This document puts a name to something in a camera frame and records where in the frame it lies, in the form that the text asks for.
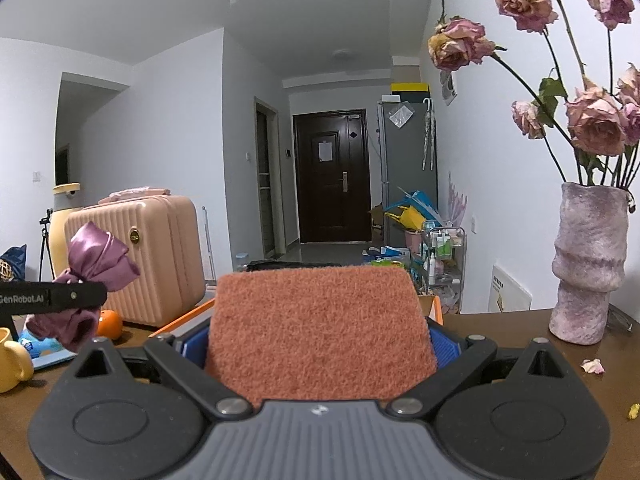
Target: pink cloth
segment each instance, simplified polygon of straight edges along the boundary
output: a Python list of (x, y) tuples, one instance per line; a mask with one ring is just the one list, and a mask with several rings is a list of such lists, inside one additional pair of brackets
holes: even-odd
[[(101, 282), (109, 292), (123, 289), (140, 275), (127, 253), (129, 248), (93, 222), (83, 225), (68, 247), (69, 269), (55, 283)], [(92, 337), (98, 328), (100, 308), (69, 309), (29, 316), (26, 327), (36, 338), (57, 339), (72, 352)]]

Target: orange scouring pad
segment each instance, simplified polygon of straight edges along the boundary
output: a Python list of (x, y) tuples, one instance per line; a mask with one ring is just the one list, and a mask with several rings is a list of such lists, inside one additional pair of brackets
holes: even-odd
[(206, 371), (248, 399), (391, 400), (436, 371), (410, 277), (388, 267), (223, 276)]

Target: plastic bag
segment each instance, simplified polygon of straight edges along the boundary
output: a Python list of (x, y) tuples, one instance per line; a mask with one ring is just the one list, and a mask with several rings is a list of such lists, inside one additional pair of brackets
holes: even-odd
[(414, 113), (415, 110), (409, 103), (400, 103), (389, 112), (389, 119), (398, 128), (402, 128)]

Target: white wall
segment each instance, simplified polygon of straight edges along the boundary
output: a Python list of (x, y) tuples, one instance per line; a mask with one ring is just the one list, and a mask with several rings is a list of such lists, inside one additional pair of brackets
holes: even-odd
[(225, 31), (222, 108), (229, 237), (232, 254), (247, 252), (254, 260), (263, 257), (255, 156), (256, 98), (278, 112), (284, 227), (289, 244), (298, 238), (298, 224), (294, 159), (285, 156), (285, 150), (292, 150), (287, 94), (282, 79)]
[(350, 86), (289, 94), (291, 114), (313, 114), (333, 110), (367, 111), (367, 131), (369, 133), (369, 179), (371, 204), (382, 202), (382, 168), (380, 166), (380, 147), (378, 145), (378, 110), (376, 104), (380, 97), (389, 94), (389, 85)]
[[(607, 35), (585, 0), (564, 0), (590, 76), (608, 85)], [(494, 0), (446, 0), (449, 16), (465, 16), (486, 26), (488, 37), (509, 48), (500, 55), (532, 86), (548, 76), (552, 61), (539, 34), (516, 30), (515, 22), (499, 16)], [(440, 0), (433, 0), (426, 27), (431, 35), (440, 15)], [(640, 63), (640, 10), (633, 25), (614, 32), (616, 76), (627, 62)], [(573, 95), (580, 86), (577, 62), (561, 20), (550, 27), (565, 84)], [(438, 74), (427, 52), (421, 55), (422, 76), (435, 85)], [(464, 227), (470, 231), (472, 215), (478, 218), (478, 234), (470, 234), (465, 283), (464, 312), (487, 310), (492, 265), (495, 262), (533, 296), (533, 308), (556, 304), (558, 280), (551, 273), (554, 239), (558, 232), (561, 179), (542, 140), (520, 135), (511, 119), (511, 103), (530, 100), (526, 90), (494, 60), (459, 70), (458, 97), (446, 107), (434, 91), (438, 120), (438, 168), (440, 197), (446, 204), (449, 171), (459, 190), (469, 195)], [(556, 117), (566, 124), (563, 107)], [(556, 130), (548, 133), (569, 180), (577, 180), (572, 150)], [(636, 196), (640, 187), (635, 184)], [(629, 256), (625, 286), (613, 301), (640, 319), (640, 214), (631, 217)]]
[(134, 67), (135, 82), (82, 127), (81, 182), (90, 202), (129, 187), (167, 187), (193, 200), (209, 264), (202, 207), (209, 213), (216, 272), (232, 270), (222, 147), (223, 30)]
[[(0, 38), (0, 253), (27, 244), (37, 278), (38, 220), (52, 207), (58, 91), (63, 72), (129, 85), (130, 67), (66, 48)], [(32, 182), (39, 171), (40, 182)], [(44, 266), (44, 278), (49, 277)]]

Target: yellow mug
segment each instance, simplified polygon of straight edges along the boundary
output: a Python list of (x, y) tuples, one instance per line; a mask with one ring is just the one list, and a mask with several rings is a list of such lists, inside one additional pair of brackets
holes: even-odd
[(8, 328), (0, 328), (0, 394), (32, 377), (33, 361), (29, 352), (11, 339)]

